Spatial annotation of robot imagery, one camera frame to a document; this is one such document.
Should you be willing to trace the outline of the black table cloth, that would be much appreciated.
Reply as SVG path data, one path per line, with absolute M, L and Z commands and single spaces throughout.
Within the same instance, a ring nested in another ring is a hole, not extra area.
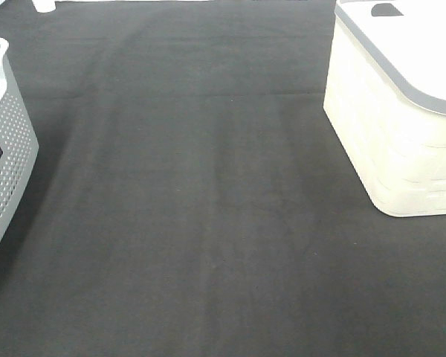
M 0 356 L 446 356 L 446 216 L 369 200 L 333 1 L 0 7 L 39 154 Z

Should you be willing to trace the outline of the white lidded storage box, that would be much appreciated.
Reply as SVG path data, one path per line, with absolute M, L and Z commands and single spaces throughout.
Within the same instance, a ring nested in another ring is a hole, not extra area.
M 337 1 L 324 111 L 371 202 L 446 214 L 446 1 Z

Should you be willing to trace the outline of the grey perforated laundry basket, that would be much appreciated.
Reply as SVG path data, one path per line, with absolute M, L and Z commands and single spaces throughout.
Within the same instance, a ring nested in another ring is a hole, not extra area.
M 28 185 L 39 143 L 0 37 L 0 242 Z

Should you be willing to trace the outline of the white object at table edge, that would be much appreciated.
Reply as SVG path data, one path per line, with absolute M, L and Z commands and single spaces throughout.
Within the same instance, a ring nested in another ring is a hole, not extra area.
M 56 2 L 54 0 L 32 0 L 32 2 L 38 13 L 50 13 L 56 10 Z

